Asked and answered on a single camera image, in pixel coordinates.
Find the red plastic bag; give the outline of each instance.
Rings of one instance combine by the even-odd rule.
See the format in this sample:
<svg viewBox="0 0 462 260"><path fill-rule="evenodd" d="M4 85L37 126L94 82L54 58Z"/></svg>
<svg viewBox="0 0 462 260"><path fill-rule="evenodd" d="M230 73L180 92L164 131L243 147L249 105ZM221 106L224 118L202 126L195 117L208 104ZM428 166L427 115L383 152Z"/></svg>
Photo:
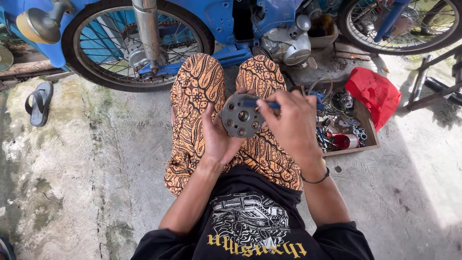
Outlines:
<svg viewBox="0 0 462 260"><path fill-rule="evenodd" d="M371 112L376 132L390 119L401 100L401 92L387 78L366 68L354 68L345 89Z"/></svg>

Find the black bracelet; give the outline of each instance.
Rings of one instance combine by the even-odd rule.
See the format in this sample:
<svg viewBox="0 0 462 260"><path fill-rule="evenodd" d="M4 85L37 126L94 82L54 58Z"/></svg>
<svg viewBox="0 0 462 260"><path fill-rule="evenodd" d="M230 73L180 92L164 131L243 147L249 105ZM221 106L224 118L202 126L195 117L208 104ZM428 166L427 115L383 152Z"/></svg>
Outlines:
<svg viewBox="0 0 462 260"><path fill-rule="evenodd" d="M326 166L326 169L327 169L326 176L324 176L324 178L323 178L322 180L317 181L317 182L310 182L310 181L307 181L307 180L305 180L305 178L303 178L302 175L300 175L300 177L302 177L302 181L306 181L306 182L308 182L308 183L310 183L310 184L318 184L318 183L321 183L323 180L325 180L327 177L329 177L330 171L329 171L329 168L327 168L327 166Z"/></svg>

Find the chrome fork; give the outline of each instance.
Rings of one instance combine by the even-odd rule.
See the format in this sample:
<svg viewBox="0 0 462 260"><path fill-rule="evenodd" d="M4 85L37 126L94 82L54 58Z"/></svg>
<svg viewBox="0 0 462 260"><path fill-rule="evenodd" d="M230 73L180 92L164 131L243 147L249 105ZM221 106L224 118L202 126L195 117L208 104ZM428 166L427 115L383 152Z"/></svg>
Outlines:
<svg viewBox="0 0 462 260"><path fill-rule="evenodd" d="M151 70L157 73L160 61L157 0L132 0L132 3L146 57L151 61Z"/></svg>

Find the person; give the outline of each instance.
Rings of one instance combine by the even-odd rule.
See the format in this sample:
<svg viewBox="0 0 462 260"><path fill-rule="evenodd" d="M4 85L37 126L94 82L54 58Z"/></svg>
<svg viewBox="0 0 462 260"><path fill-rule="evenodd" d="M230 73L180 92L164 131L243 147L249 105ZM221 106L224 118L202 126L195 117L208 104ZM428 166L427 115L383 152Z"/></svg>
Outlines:
<svg viewBox="0 0 462 260"><path fill-rule="evenodd" d="M279 66L255 56L240 66L237 93L257 94L267 126L228 136L223 69L189 57L171 90L173 148L165 185L178 196L133 260L373 259L329 176L316 142L316 98L287 92ZM280 104L280 114L266 103ZM317 230L297 211L302 190Z"/></svg>
<svg viewBox="0 0 462 260"><path fill-rule="evenodd" d="M0 260L16 260L16 255L10 242L2 236L0 236Z"/></svg>

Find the black t-shirt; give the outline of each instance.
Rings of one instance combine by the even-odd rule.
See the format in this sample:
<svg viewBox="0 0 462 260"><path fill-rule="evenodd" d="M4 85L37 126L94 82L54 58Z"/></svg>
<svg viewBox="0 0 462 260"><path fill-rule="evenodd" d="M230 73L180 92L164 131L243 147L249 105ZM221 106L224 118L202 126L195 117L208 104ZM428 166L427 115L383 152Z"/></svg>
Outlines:
<svg viewBox="0 0 462 260"><path fill-rule="evenodd" d="M310 236L296 208L301 194L236 165L220 176L190 234L150 231L132 260L374 259L355 222L324 225Z"/></svg>

